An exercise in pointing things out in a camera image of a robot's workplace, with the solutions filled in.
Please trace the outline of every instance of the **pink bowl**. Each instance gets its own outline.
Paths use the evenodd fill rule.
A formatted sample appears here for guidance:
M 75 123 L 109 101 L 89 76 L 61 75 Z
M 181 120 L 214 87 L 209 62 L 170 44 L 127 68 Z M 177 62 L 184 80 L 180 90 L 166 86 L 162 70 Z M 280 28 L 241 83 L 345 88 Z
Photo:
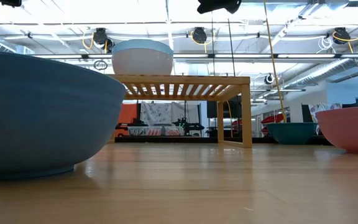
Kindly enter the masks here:
M 358 153 L 358 107 L 316 113 L 321 132 L 336 147 Z

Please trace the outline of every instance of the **blue bowl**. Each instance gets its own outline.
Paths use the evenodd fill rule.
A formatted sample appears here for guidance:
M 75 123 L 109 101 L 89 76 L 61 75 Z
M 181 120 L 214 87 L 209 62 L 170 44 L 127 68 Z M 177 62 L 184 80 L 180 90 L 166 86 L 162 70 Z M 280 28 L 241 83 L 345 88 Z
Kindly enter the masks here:
M 0 177 L 71 170 L 108 141 L 125 88 L 85 68 L 0 52 Z
M 267 130 L 279 144 L 306 144 L 316 134 L 317 123 L 268 124 Z

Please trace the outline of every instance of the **wooden floor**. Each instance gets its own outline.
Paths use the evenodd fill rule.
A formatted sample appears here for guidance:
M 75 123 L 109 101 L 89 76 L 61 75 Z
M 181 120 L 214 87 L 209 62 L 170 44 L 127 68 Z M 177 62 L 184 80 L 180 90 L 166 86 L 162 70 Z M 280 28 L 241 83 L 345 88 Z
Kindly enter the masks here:
M 0 182 L 0 223 L 358 223 L 358 155 L 325 146 L 110 144 Z

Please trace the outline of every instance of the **white bowl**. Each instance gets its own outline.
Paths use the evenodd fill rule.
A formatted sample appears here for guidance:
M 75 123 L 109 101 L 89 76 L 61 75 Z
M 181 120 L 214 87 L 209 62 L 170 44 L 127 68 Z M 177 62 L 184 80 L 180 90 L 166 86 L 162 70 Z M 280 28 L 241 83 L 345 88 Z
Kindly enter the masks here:
M 170 75 L 173 50 L 154 40 L 126 40 L 112 49 L 112 68 L 120 75 Z

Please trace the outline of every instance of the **white ceiling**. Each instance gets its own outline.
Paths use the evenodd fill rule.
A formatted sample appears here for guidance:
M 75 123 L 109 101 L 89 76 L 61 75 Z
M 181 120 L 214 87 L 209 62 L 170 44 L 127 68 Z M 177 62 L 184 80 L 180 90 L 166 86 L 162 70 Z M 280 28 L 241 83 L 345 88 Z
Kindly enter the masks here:
M 161 42 L 169 45 L 168 32 L 173 34 L 173 49 L 175 53 L 204 53 L 204 46 L 193 43 L 186 34 L 194 27 L 204 27 L 209 38 L 212 33 L 217 33 L 214 45 L 206 46 L 207 53 L 231 53 L 231 47 L 235 54 L 259 53 L 268 46 L 265 38 L 252 38 L 238 40 L 246 35 L 267 35 L 267 27 L 264 24 L 265 14 L 263 4 L 242 4 L 234 14 L 228 14 L 224 9 L 214 11 L 213 14 L 198 14 L 197 0 L 169 0 L 169 18 L 171 24 L 167 24 L 167 10 L 165 0 L 26 0 L 23 1 L 24 9 L 0 6 L 0 38 L 9 39 L 13 44 L 24 45 L 32 49 L 36 54 L 84 54 L 81 40 L 67 41 L 69 47 L 56 40 L 30 39 L 26 35 L 30 32 L 33 36 L 49 37 L 51 33 L 60 38 L 81 37 L 83 34 L 91 35 L 95 28 L 105 27 L 109 36 L 116 43 L 122 39 L 131 38 L 164 38 Z M 304 4 L 269 4 L 268 18 L 270 31 L 274 36 L 285 27 L 286 22 L 296 19 Z M 232 44 L 229 41 L 229 26 L 231 22 Z M 287 37 L 316 37 L 332 33 L 335 27 L 346 27 L 352 37 L 358 37 L 358 7 L 342 8 L 335 11 L 329 7 L 322 7 L 317 13 L 300 21 L 286 34 Z M 320 50 L 319 39 L 289 41 L 281 40 L 274 45 L 275 53 L 316 53 Z M 347 45 L 333 47 L 337 52 L 348 50 Z M 87 51 L 90 54 L 102 53 L 101 49 L 93 47 Z M 175 72 L 181 73 L 188 70 L 185 63 L 176 63 Z M 282 73 L 292 68 L 294 63 L 278 63 L 277 72 Z M 271 73 L 272 66 L 267 63 L 236 63 L 236 73 L 256 77 L 260 73 Z M 217 63 L 216 73 L 232 73 L 231 63 Z

